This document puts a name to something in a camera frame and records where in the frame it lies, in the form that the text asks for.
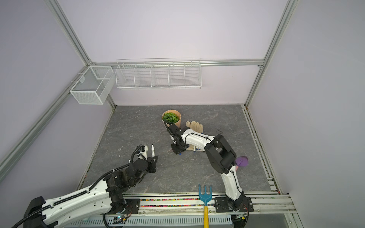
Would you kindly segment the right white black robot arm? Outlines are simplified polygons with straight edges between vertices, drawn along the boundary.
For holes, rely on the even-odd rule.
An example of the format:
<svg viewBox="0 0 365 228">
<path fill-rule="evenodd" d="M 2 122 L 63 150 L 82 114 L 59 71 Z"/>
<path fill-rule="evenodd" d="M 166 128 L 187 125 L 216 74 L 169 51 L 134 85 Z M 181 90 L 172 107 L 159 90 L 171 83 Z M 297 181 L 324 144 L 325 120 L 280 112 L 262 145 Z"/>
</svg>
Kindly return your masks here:
<svg viewBox="0 0 365 228">
<path fill-rule="evenodd" d="M 186 151 L 190 145 L 203 149 L 211 166 L 223 180 L 228 208 L 231 211 L 250 211 L 250 202 L 239 185 L 236 174 L 237 155 L 222 135 L 210 136 L 198 133 L 189 127 L 179 128 L 164 123 L 172 141 L 175 154 Z"/>
</svg>

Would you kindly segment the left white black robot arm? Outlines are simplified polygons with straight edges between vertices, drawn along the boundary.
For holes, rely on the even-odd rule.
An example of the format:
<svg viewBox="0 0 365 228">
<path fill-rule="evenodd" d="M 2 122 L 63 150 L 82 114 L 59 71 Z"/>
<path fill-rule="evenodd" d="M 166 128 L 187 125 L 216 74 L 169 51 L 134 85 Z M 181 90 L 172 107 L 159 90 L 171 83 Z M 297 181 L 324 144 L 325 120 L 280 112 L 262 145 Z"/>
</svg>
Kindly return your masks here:
<svg viewBox="0 0 365 228">
<path fill-rule="evenodd" d="M 92 185 L 76 192 L 53 199 L 34 198 L 14 227 L 63 228 L 99 214 L 131 213 L 137 204 L 124 199 L 124 193 L 148 173 L 155 173 L 157 160 L 157 156 L 142 157 L 107 172 Z"/>
</svg>

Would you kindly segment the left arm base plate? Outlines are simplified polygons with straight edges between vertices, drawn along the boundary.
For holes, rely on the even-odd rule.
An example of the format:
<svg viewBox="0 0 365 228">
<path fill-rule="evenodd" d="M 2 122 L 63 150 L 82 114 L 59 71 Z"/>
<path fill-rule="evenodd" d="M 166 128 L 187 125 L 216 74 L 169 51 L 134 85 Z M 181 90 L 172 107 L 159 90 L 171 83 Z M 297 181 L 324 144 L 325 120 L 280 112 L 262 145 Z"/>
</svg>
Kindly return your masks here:
<svg viewBox="0 0 365 228">
<path fill-rule="evenodd" d="M 139 212 L 141 200 L 139 198 L 124 199 L 116 205 L 112 205 L 106 214 L 137 214 Z"/>
</svg>

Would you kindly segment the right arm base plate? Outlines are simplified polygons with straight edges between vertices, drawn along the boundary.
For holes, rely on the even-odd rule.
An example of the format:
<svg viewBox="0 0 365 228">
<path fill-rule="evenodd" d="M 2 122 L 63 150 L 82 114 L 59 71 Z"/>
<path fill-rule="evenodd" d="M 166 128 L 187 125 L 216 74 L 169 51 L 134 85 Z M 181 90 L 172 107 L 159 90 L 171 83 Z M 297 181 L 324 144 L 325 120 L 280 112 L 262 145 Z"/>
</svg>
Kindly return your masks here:
<svg viewBox="0 0 365 228">
<path fill-rule="evenodd" d="M 241 196 L 237 200 L 229 197 L 216 197 L 214 199 L 216 212 L 254 212 L 253 203 L 250 197 Z"/>
</svg>

